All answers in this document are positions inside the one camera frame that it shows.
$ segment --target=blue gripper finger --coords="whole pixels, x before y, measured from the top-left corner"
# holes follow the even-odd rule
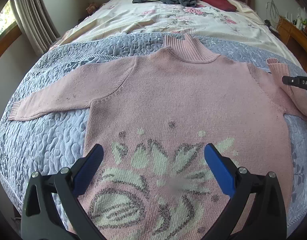
[[[205,160],[215,176],[223,194],[233,197],[236,192],[234,177],[222,162],[223,157],[221,154],[212,143],[205,146],[204,154]]]
[[[104,151],[100,144],[97,144],[89,158],[80,168],[79,172],[73,179],[73,191],[72,194],[76,197],[83,195],[90,182],[92,181],[93,176],[97,172],[102,160],[103,160]]]

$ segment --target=white bedsheet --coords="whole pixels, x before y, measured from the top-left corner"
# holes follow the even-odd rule
[[[266,49],[301,67],[289,49],[263,25],[255,11],[238,1],[229,2],[237,7],[237,12],[225,12],[200,0],[197,8],[168,5],[160,1],[133,4],[132,0],[111,0],[67,31],[52,48],[121,33],[190,33]]]

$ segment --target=ribbed turtleneck collar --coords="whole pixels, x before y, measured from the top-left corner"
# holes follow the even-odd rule
[[[165,47],[185,62],[209,63],[220,56],[220,54],[207,49],[197,38],[192,38],[190,34],[186,34],[183,41],[166,35]]]

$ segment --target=beige curtain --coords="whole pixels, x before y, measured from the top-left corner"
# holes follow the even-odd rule
[[[38,56],[60,36],[52,26],[41,0],[10,0],[16,22]]]

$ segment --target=quilted blue bedspread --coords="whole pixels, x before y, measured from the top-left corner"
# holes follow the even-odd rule
[[[180,34],[138,33],[69,43],[47,52],[26,74],[0,121],[0,180],[20,213],[33,171],[39,170],[43,175],[57,173],[61,167],[71,167],[82,157],[89,109],[50,113],[27,122],[10,122],[7,117],[13,102],[41,90],[81,65],[155,52],[163,46],[165,35],[184,39]],[[266,50],[217,38],[197,38],[211,51],[233,60],[251,62],[269,71],[266,59],[276,57],[279,62],[289,64],[292,75],[305,75],[293,63]],[[285,120],[290,131],[294,166],[292,201],[287,212],[287,232],[290,234],[307,212],[307,122],[291,115],[285,115]],[[67,224],[57,195],[54,200],[63,222]]]

